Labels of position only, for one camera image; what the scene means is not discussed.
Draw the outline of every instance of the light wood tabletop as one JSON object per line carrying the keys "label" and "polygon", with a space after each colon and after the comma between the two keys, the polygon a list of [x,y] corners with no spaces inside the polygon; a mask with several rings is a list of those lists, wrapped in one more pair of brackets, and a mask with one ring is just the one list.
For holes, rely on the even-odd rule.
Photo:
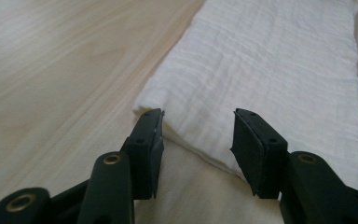
{"label": "light wood tabletop", "polygon": [[[30,187],[56,195],[120,150],[135,97],[202,4],[0,0],[0,200]],[[158,198],[136,203],[139,223],[282,223],[277,202],[169,141],[160,178]]]}

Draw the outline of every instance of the folded cloth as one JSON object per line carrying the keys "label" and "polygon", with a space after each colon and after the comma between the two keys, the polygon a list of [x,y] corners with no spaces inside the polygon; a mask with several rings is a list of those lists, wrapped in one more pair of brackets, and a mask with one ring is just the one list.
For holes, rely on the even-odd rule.
{"label": "folded cloth", "polygon": [[323,157],[358,189],[358,1],[206,0],[149,78],[133,110],[166,111],[166,137],[241,174],[236,108],[258,113],[289,143]]}

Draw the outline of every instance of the white cloth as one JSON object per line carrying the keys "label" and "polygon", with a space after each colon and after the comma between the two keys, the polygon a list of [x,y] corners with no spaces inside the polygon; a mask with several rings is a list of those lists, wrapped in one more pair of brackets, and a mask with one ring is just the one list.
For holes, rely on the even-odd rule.
{"label": "white cloth", "polygon": [[229,151],[236,108],[323,157],[358,189],[358,1],[206,0],[138,96],[164,135],[241,177]]}

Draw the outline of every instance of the robotic claw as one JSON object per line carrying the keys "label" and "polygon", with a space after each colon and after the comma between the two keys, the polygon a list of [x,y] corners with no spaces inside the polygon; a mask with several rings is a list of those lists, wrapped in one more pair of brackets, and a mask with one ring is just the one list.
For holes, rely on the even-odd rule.
{"label": "robotic claw", "polygon": [[[345,186],[322,158],[288,153],[287,142],[256,113],[234,113],[231,151],[254,195],[282,194],[285,223],[358,223],[358,190]],[[89,180],[52,198],[41,188],[8,195],[0,202],[0,223],[134,223],[133,200],[157,195],[163,115],[145,112],[120,151],[97,159]]]}

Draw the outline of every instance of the white towel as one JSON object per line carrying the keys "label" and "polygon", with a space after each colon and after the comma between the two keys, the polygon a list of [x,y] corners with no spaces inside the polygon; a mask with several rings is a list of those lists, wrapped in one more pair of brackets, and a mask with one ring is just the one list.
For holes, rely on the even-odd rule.
{"label": "white towel", "polygon": [[323,157],[358,189],[358,1],[206,0],[133,107],[162,108],[165,136],[243,177],[236,108]]}

